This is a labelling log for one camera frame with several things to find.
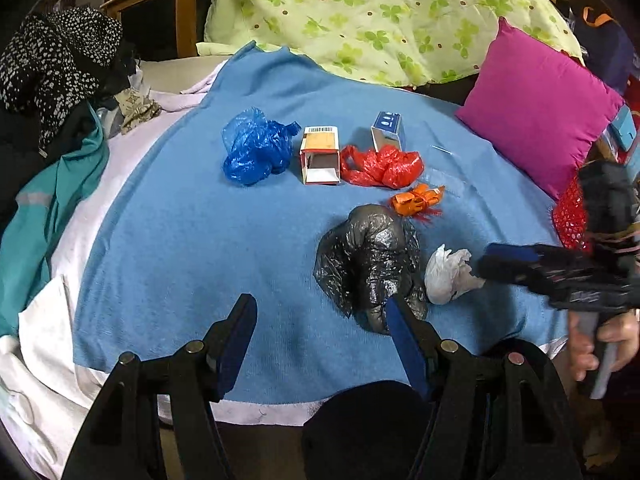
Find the light blue cardboard box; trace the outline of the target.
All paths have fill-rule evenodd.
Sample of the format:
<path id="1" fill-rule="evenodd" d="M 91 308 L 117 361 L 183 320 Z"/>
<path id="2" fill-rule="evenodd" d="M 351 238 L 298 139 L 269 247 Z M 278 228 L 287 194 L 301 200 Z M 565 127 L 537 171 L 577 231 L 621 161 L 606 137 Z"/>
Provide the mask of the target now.
<path id="1" fill-rule="evenodd" d="M 608 132 L 612 134 L 619 148 L 628 152 L 634 144 L 637 135 L 634 116 L 627 105 L 623 105 L 612 122 L 608 125 Z"/>

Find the red plastic bag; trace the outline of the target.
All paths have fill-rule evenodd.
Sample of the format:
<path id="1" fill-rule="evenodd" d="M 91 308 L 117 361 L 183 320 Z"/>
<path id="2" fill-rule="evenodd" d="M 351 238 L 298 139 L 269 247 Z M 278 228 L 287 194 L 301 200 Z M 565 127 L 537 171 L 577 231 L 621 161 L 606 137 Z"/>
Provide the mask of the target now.
<path id="1" fill-rule="evenodd" d="M 362 152 L 347 145 L 341 150 L 340 165 L 341 178 L 349 184 L 392 190 L 413 184 L 425 168 L 418 152 L 403 152 L 391 145 L 379 152 L 373 148 Z"/>

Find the blue plastic bag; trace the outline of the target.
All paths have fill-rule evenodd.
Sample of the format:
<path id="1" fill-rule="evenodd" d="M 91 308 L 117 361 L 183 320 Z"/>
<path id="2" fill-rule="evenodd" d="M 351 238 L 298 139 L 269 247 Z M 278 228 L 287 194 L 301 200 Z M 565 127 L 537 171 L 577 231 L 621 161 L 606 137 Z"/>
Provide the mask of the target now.
<path id="1" fill-rule="evenodd" d="M 272 174 L 282 174 L 293 158 L 293 139 L 302 131 L 298 122 L 281 124 L 256 107 L 243 110 L 221 131 L 227 157 L 222 171 L 228 180 L 251 186 Z"/>

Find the black plastic bag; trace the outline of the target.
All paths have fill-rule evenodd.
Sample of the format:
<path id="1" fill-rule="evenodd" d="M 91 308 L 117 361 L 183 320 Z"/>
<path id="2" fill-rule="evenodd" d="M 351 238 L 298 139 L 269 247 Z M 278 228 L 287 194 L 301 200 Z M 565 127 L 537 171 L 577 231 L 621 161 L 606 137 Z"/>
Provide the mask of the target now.
<path id="1" fill-rule="evenodd" d="M 411 222 L 382 205 L 354 208 L 321 237 L 314 279 L 345 318 L 386 335 L 386 301 L 398 294 L 426 317 L 420 240 Z"/>

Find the red plastic mesh basket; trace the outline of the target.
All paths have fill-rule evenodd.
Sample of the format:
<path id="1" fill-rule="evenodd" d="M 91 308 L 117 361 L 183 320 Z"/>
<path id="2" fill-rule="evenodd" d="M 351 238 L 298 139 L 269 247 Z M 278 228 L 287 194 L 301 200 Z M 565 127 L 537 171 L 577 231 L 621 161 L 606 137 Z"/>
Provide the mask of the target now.
<path id="1" fill-rule="evenodd" d="M 551 219 L 556 235 L 567 249 L 591 252 L 590 240 L 586 235 L 587 213 L 582 188 L 577 174 L 556 202 Z"/>

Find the black white dotted garment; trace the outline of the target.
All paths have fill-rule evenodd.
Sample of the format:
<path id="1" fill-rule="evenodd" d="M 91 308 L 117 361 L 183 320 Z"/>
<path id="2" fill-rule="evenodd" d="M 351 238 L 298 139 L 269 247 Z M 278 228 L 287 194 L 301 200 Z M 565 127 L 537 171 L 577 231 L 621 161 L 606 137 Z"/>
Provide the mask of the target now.
<path id="1" fill-rule="evenodd" d="M 120 21 L 88 6 L 30 14 L 1 55 L 1 109 L 38 120 L 46 157 L 78 104 L 129 87 L 130 64 Z"/>

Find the orange white medicine box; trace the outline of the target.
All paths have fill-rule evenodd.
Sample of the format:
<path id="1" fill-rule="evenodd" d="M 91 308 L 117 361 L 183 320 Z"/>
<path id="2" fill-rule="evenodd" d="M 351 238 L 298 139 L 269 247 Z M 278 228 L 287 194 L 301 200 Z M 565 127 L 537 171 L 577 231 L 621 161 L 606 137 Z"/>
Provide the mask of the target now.
<path id="1" fill-rule="evenodd" d="M 303 184 L 339 184 L 341 152 L 338 129 L 335 126 L 306 127 L 299 160 Z"/>

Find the blue towel blanket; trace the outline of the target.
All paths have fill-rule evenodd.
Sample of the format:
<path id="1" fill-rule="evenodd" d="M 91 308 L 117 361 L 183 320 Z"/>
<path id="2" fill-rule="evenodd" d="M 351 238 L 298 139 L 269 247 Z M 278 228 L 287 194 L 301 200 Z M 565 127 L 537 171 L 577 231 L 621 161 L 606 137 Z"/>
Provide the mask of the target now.
<path id="1" fill-rule="evenodd" d="M 82 276 L 76 364 L 108 372 L 124 351 L 175 352 L 225 318 L 244 292 L 257 326 L 231 399 L 319 401 L 406 375 L 390 338 L 344 318 L 314 279 L 322 235 L 384 188 L 306 185 L 292 164 L 252 186 L 229 181 L 222 129 L 256 107 L 282 124 L 334 126 L 363 145 L 375 116 L 398 113 L 404 144 L 456 186 L 440 215 L 418 222 L 422 255 L 474 256 L 490 243 L 555 244 L 552 199 L 458 121 L 454 104 L 332 75 L 309 58 L 246 46 L 201 104 L 148 151 L 115 198 Z"/>

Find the blue white medicine box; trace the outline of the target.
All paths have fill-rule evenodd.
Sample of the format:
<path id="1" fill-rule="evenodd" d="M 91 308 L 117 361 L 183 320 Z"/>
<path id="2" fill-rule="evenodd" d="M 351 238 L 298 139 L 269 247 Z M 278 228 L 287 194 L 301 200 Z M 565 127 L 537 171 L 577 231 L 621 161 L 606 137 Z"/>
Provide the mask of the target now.
<path id="1" fill-rule="evenodd" d="M 386 146 L 402 150 L 404 130 L 402 130 L 401 114 L 393 112 L 379 112 L 371 125 L 371 138 L 375 151 L 379 152 Z"/>

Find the white plastic bag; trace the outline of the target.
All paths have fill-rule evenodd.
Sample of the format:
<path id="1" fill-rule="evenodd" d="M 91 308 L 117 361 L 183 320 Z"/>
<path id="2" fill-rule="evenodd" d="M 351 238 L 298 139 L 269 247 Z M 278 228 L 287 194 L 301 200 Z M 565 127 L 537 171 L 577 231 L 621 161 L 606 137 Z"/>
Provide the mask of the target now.
<path id="1" fill-rule="evenodd" d="M 485 285 L 484 278 L 472 273 L 471 258 L 472 254 L 467 249 L 454 252 L 444 244 L 431 254 L 424 273 L 426 296 L 431 304 L 448 304 Z"/>

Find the magenta pillow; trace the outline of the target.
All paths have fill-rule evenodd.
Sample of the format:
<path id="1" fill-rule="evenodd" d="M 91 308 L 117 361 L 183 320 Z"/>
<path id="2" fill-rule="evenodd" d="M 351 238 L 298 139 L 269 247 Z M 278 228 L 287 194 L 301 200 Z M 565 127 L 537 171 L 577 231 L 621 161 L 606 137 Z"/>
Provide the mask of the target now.
<path id="1" fill-rule="evenodd" d="M 456 116 L 556 200 L 623 105 L 585 67 L 500 18 Z"/>

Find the orange wrapper bundle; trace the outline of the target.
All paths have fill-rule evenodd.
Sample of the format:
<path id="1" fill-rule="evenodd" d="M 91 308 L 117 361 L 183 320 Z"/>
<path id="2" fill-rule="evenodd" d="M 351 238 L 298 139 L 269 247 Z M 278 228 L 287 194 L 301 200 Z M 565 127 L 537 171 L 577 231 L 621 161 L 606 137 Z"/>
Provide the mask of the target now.
<path id="1" fill-rule="evenodd" d="M 390 206 L 401 217 L 431 222 L 433 218 L 442 214 L 439 204 L 444 195 L 443 186 L 430 188 L 427 184 L 420 183 L 409 191 L 394 195 L 390 200 Z"/>

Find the teal jacket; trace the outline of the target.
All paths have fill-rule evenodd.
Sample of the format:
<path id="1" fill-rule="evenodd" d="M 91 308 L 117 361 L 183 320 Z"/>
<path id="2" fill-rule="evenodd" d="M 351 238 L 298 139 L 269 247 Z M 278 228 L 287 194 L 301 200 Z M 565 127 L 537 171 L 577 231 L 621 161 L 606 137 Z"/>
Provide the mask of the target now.
<path id="1" fill-rule="evenodd" d="M 51 279 L 51 258 L 80 202 L 98 187 L 110 157 L 99 117 L 80 108 L 80 145 L 17 193 L 17 212 L 1 239 L 1 333 L 15 336 L 18 315 Z"/>

